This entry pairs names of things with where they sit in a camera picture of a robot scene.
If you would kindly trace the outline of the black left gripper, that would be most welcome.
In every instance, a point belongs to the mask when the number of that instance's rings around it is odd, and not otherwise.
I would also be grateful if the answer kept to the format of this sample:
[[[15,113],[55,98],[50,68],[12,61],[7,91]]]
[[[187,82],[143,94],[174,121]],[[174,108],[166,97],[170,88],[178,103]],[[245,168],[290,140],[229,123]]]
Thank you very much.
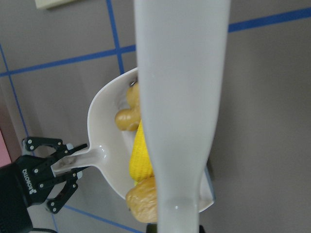
[[[57,196],[47,201],[48,210],[57,214],[77,190],[77,180],[82,177],[84,168],[73,168],[52,178],[51,166],[65,156],[87,148],[87,144],[70,149],[62,139],[34,136],[24,138],[22,143],[23,155],[4,166],[4,198],[28,208],[42,204],[56,184],[65,182]],[[41,147],[52,148],[52,154],[46,157],[32,155]]]

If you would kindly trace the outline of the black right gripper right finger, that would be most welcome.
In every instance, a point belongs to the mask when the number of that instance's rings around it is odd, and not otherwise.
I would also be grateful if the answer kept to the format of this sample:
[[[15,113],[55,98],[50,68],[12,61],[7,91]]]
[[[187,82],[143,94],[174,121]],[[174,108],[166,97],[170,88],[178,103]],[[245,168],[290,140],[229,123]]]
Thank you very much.
[[[199,233],[206,233],[206,231],[202,225],[199,225]]]

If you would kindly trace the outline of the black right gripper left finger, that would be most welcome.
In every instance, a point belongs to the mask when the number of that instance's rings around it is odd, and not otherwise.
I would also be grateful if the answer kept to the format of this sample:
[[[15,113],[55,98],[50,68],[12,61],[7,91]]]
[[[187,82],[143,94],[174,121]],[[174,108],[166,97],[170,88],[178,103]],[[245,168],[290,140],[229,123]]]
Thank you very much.
[[[147,224],[146,233],[157,233],[157,224]]]

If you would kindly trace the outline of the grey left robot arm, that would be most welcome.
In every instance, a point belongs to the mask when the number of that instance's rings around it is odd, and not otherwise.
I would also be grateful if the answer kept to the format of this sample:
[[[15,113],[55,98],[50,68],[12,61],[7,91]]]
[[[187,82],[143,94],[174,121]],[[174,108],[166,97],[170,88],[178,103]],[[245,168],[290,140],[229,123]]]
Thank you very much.
[[[87,147],[65,145],[61,139],[26,137],[23,154],[0,169],[0,231],[29,233],[33,227],[28,208],[42,203],[48,211],[58,213],[78,188],[78,173],[71,168],[55,175],[52,165]]]

